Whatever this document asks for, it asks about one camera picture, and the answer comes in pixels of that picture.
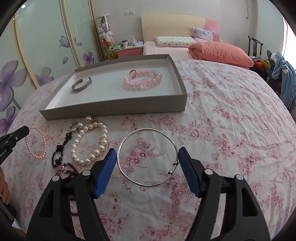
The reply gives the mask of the left hand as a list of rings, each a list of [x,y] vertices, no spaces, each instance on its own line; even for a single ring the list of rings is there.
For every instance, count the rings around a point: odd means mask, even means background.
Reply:
[[[3,203],[9,204],[11,202],[11,193],[2,169],[0,170],[0,194]]]

